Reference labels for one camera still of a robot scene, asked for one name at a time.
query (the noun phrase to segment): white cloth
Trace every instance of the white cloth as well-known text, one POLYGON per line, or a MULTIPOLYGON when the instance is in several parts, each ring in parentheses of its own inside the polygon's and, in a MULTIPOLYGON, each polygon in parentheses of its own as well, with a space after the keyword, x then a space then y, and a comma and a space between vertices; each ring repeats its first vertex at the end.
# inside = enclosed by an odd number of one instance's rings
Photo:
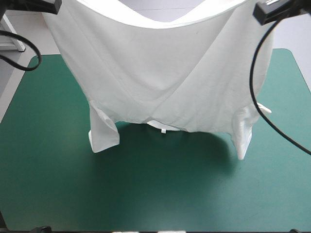
MULTIPOLYGON (((258 0, 206 0, 169 23, 117 0, 65 0, 45 14, 61 54, 90 106, 94 152, 119 144, 115 122, 151 122, 188 132, 231 134, 239 159, 258 120, 248 77, 268 26, 252 16, 258 0)), ((254 75, 258 93, 272 40, 254 75)))

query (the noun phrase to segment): green table surface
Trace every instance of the green table surface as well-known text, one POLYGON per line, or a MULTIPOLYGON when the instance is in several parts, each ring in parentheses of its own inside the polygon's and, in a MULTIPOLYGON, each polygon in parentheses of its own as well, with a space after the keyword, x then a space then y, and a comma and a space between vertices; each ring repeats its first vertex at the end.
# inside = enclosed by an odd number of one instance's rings
MULTIPOLYGON (((259 101, 311 148, 311 94, 290 51, 274 50, 259 101)), ((120 145, 92 153, 87 101, 61 56, 44 56, 0 124, 8 227, 311 231, 311 158, 262 119, 244 161, 224 133, 161 134, 124 122, 118 129, 120 145)))

